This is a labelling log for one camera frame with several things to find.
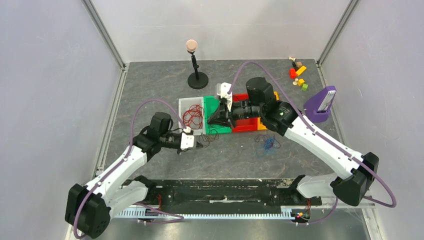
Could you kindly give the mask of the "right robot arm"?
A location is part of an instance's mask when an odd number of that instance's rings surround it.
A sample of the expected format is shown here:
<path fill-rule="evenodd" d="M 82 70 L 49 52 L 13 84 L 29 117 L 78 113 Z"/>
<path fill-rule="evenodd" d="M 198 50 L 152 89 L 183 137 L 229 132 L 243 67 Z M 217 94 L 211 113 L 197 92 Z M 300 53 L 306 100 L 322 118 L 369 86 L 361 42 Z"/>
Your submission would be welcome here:
<path fill-rule="evenodd" d="M 299 176 L 288 191 L 293 203 L 336 197 L 350 206 L 359 205 L 375 180 L 367 170 L 377 170 L 379 158 L 375 154 L 361 154 L 322 132 L 290 103 L 278 100 L 273 86 L 263 77 L 247 81 L 245 100 L 235 101 L 228 92 L 231 86 L 227 82 L 216 85 L 219 105 L 207 119 L 209 125 L 235 128 L 239 120 L 259 118 L 268 130 L 300 144 L 333 170 L 332 174 Z"/>

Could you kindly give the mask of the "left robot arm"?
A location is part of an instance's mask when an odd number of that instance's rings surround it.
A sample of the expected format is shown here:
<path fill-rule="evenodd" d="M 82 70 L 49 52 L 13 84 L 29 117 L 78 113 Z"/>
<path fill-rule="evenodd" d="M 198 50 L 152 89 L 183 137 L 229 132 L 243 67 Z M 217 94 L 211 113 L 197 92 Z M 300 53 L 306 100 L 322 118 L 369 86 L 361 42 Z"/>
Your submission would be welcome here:
<path fill-rule="evenodd" d="M 155 184 L 149 179 L 139 177 L 127 186 L 122 184 L 163 148 L 175 149 L 180 154 L 201 147 L 189 127 L 177 133 L 172 126 L 168 113 L 155 113 L 150 124 L 131 139 L 115 162 L 86 184 L 76 183 L 70 188 L 64 219 L 72 225 L 76 239 L 97 238 L 124 209 L 135 203 L 152 204 L 156 200 Z"/>

